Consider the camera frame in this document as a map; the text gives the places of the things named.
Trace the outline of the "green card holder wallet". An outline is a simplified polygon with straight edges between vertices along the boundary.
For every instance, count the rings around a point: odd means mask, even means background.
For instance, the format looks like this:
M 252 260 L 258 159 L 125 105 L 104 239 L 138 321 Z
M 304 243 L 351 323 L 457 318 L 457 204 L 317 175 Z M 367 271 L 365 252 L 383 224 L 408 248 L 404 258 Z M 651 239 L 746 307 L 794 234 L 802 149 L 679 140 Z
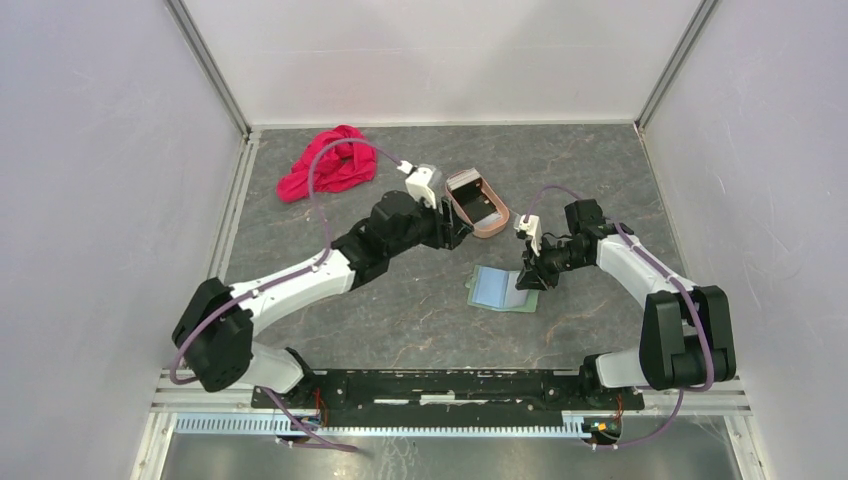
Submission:
M 539 292 L 516 288 L 519 271 L 477 265 L 465 283 L 467 304 L 496 312 L 534 313 Z

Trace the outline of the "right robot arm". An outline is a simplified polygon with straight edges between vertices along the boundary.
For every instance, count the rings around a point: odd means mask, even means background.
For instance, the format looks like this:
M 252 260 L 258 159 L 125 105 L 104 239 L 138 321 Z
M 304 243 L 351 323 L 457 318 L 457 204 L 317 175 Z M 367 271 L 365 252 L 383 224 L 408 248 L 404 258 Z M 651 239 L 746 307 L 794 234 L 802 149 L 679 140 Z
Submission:
M 720 287 L 675 273 L 594 199 L 576 200 L 564 213 L 568 232 L 562 239 L 542 232 L 536 215 L 516 220 L 516 235 L 525 244 L 517 289 L 551 290 L 563 273 L 596 267 L 617 280 L 643 312 L 636 347 L 585 359 L 577 382 L 585 405 L 606 406 L 618 388 L 705 391 L 735 377 L 729 300 Z

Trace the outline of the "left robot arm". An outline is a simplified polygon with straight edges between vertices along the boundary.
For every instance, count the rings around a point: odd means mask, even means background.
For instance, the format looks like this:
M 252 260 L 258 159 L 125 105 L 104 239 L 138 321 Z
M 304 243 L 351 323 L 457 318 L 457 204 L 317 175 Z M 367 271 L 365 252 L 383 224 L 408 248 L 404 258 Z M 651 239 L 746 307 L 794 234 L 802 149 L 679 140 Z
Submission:
M 276 321 L 331 296 L 357 289 L 388 271 L 393 258 L 418 247 L 452 250 L 473 230 L 447 198 L 429 207 L 401 191 L 383 195 L 370 214 L 333 240 L 329 249 L 257 280 L 198 285 L 173 333 L 176 385 L 197 382 L 210 393 L 240 381 L 276 392 L 290 407 L 306 405 L 314 381 L 291 349 L 260 345 L 255 338 Z

